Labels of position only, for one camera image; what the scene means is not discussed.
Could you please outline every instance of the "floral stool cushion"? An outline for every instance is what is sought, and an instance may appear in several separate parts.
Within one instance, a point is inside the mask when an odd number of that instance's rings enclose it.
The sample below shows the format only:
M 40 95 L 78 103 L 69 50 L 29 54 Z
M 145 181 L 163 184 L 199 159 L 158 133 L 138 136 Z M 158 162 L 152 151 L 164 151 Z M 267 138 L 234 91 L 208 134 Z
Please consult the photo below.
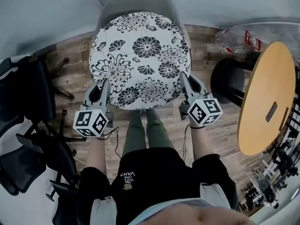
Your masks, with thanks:
M 191 58 L 182 32 L 150 12 L 120 16 L 102 28 L 90 50 L 90 71 L 101 88 L 111 84 L 110 103 L 134 110 L 161 106 L 181 93 L 180 72 Z

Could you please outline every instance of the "chair leg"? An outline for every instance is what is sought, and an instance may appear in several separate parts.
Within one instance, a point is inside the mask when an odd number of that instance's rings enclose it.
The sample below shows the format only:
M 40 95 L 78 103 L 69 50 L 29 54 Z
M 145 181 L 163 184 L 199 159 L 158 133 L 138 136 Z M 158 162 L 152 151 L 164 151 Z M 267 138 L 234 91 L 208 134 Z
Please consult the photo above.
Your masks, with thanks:
M 86 137 L 83 137 L 83 138 L 65 137 L 64 141 L 66 143 L 70 143 L 70 142 L 85 142 L 86 141 Z
M 61 61 L 60 64 L 58 65 L 58 67 L 54 70 L 54 72 L 52 72 L 52 74 L 51 74 L 52 79 L 57 77 L 57 74 L 61 71 L 63 66 L 65 66 L 69 62 L 70 62 L 69 58 L 65 58 L 63 61 Z
M 71 101 L 71 102 L 72 102 L 72 101 L 74 100 L 74 98 L 75 98 L 73 94 L 71 94 L 71 93 L 64 93 L 64 92 L 60 91 L 58 88 L 56 88 L 56 87 L 54 87 L 54 86 L 53 86 L 53 91 L 54 91 L 55 94 L 57 94 L 57 95 L 59 95 L 59 96 L 65 98 L 65 99 L 68 99 L 68 100 Z
M 66 118 L 67 110 L 62 110 L 62 117 L 60 121 L 60 135 L 64 135 L 64 126 L 65 126 L 65 118 Z
M 61 174 L 57 173 L 55 181 L 60 182 L 60 180 L 61 180 Z M 53 189 L 53 191 L 51 192 L 50 195 L 46 193 L 46 196 L 50 201 L 54 202 L 54 199 L 53 199 L 54 194 L 55 194 L 55 189 Z

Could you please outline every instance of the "leg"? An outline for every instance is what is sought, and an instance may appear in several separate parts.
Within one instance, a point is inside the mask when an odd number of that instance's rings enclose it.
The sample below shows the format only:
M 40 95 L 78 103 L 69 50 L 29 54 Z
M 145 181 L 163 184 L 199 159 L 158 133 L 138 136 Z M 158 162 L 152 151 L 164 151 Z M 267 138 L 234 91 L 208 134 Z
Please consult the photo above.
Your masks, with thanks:
M 154 109 L 147 110 L 147 136 L 150 148 L 174 148 L 167 131 Z
M 145 131 L 142 125 L 141 115 L 139 111 L 131 111 L 122 156 L 126 153 L 146 148 Z

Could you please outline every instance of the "black table base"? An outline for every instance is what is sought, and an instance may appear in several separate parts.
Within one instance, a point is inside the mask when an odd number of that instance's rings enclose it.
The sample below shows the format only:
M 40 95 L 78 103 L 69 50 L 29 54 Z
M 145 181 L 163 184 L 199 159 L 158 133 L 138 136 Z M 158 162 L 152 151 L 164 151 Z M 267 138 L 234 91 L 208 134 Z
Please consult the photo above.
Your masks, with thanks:
M 222 104 L 233 102 L 241 107 L 245 83 L 244 69 L 252 71 L 255 64 L 239 62 L 231 58 L 221 60 L 212 72 L 210 87 L 212 94 Z

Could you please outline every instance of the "black chair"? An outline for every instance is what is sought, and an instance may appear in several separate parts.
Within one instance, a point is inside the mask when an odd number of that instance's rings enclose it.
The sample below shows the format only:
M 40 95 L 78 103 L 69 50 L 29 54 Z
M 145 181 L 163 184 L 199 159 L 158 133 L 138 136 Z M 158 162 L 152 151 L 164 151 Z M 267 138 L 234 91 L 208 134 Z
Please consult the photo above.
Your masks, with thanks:
M 11 127 L 24 121 L 24 114 L 19 109 L 20 104 L 17 102 L 16 79 L 15 72 L 10 72 L 0 80 L 0 137 Z
M 49 74 L 45 57 L 25 57 L 12 63 L 10 58 L 0 64 L 0 76 L 12 68 L 0 80 L 0 137 L 24 117 L 29 120 L 50 121 L 55 118 L 54 94 L 73 100 L 72 94 L 65 94 L 52 85 L 56 76 L 68 59 L 64 59 L 53 75 Z
M 54 225 L 78 225 L 76 217 L 78 189 L 61 182 L 51 181 L 51 183 L 54 191 L 59 196 L 57 210 L 52 223 Z
M 44 125 L 49 131 L 49 135 L 44 130 L 39 130 L 37 124 L 33 124 L 30 129 L 24 134 L 17 134 L 18 141 L 24 146 L 28 147 L 35 152 L 41 153 L 45 164 L 58 172 L 56 181 L 59 182 L 61 176 L 71 185 L 75 186 L 79 181 L 80 176 L 77 174 L 76 164 L 74 156 L 76 155 L 75 150 L 71 150 L 66 142 L 84 142 L 86 138 L 68 138 L 63 136 L 63 128 L 65 122 L 66 110 L 62 111 L 62 119 L 60 123 L 59 134 L 47 123 Z M 55 191 L 50 195 L 46 196 L 54 202 L 53 196 Z
M 0 184 L 11 195 L 25 193 L 45 170 L 42 154 L 26 146 L 0 156 Z
M 298 175 L 298 168 L 293 164 L 292 158 L 281 147 L 274 151 L 272 160 L 278 165 L 281 176 L 286 173 L 288 177 Z
M 65 110 L 60 125 L 60 134 L 47 123 L 53 120 L 56 114 L 55 89 L 52 86 L 52 78 L 45 64 L 45 59 L 25 57 L 16 64 L 11 63 L 10 59 L 4 60 L 3 63 L 3 67 L 0 64 L 0 75 L 12 67 L 18 67 L 18 70 L 2 79 L 2 81 L 4 80 L 3 87 L 0 85 L 0 128 L 2 128 L 0 135 L 15 124 L 21 123 L 24 116 L 32 121 L 32 126 L 24 135 L 17 134 L 18 141 L 24 145 L 22 149 L 3 155 L 4 158 L 9 156 L 9 159 L 5 163 L 8 164 L 7 169 L 3 169 L 1 172 L 1 184 L 6 186 L 7 191 L 14 195 L 18 194 L 18 191 L 26 192 L 33 180 L 43 173 L 42 168 L 45 168 L 45 165 L 58 171 L 59 180 L 60 176 L 63 175 L 70 184 L 76 183 L 79 178 L 76 173 L 75 161 L 66 142 L 85 141 L 86 139 L 65 138 L 63 136 L 64 117 L 67 114 Z M 38 128 L 41 121 L 52 136 Z M 19 152 L 23 152 L 23 150 L 31 154 L 28 157 L 32 157 L 32 160 L 23 159 L 21 161 L 18 159 Z M 16 169 L 10 171 L 9 164 L 14 161 Z M 27 166 L 30 168 L 22 170 L 22 167 Z M 15 173 L 16 170 L 19 171 L 20 176 L 18 182 L 22 183 L 23 187 L 14 186 L 12 182 L 12 178 L 14 178 L 12 172 Z

